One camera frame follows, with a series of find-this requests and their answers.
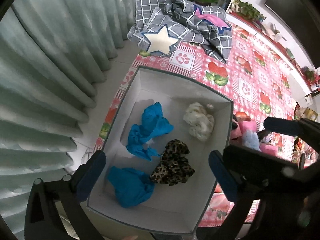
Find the leopard print cloth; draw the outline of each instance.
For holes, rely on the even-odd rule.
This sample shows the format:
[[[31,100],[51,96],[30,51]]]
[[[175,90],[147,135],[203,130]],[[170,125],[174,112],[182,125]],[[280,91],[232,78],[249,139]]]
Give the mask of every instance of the leopard print cloth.
[[[182,155],[189,154],[187,145],[180,140],[171,140],[165,146],[159,165],[150,175],[154,183],[173,186],[179,182],[186,183],[195,170],[191,168],[188,159]]]

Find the pink tablecloth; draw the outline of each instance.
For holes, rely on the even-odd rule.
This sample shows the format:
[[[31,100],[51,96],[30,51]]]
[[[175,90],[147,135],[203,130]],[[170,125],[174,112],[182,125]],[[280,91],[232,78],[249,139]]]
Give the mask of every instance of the pink tablecloth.
[[[290,67],[266,44],[255,36],[233,25],[233,46],[227,64],[207,56],[201,46],[181,42],[170,58],[138,55],[108,111],[95,150],[101,149],[116,110],[139,65],[167,70],[188,76],[214,88],[234,101],[234,112],[246,113],[256,121],[257,130],[263,129],[268,116],[291,118],[293,99],[287,81]],[[274,134],[278,157],[291,160],[293,137]],[[215,193],[200,226],[219,226],[233,207],[223,193]],[[247,222],[252,221],[258,202],[254,202]]]

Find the white cloth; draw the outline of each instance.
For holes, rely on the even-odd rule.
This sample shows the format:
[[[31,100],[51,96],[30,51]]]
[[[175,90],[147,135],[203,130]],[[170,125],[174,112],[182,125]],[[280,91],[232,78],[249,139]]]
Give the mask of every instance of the white cloth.
[[[191,125],[189,134],[202,142],[205,142],[213,131],[214,117],[207,114],[207,111],[198,102],[189,105],[183,120]]]
[[[256,132],[253,132],[252,130],[247,130],[242,135],[242,145],[261,152],[258,135]]]

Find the white box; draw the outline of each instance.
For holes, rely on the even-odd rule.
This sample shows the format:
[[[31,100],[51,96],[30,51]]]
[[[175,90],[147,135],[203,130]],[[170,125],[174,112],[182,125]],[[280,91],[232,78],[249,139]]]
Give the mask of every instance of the white box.
[[[158,165],[159,157],[153,157],[149,162],[126,149],[132,124],[140,124],[143,110],[155,102],[161,103],[163,116],[174,129],[169,134],[154,138],[149,144],[161,154],[170,140],[183,141],[190,150],[186,157],[196,172],[186,183],[175,186],[156,184],[149,200],[135,207],[123,208],[105,176],[113,165],[132,167],[147,174],[151,174]],[[194,102],[214,105],[211,114],[215,117],[215,127],[206,143],[189,135],[190,126],[182,119],[186,108]],[[149,232],[192,234],[216,186],[208,164],[209,154],[212,150],[222,153],[228,145],[232,114],[233,101],[217,91],[185,76],[139,67],[105,141],[106,166],[88,198],[87,207],[104,217]]]

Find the gray plaid fabric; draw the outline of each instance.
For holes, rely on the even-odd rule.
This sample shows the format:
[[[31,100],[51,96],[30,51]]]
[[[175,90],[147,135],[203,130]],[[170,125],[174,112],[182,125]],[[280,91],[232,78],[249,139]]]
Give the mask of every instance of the gray plaid fabric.
[[[201,9],[202,14],[213,14],[226,20],[225,11],[218,6],[196,6]],[[169,56],[183,40],[201,44],[207,55],[219,61],[226,63],[228,60],[232,48],[231,28],[219,31],[217,26],[199,19],[195,15],[195,3],[186,0],[141,0],[136,1],[136,7],[136,24],[131,27],[127,36],[141,49],[147,50],[150,45],[144,33],[158,32],[162,26],[167,25],[169,35],[179,41],[171,46],[169,54],[151,54]]]

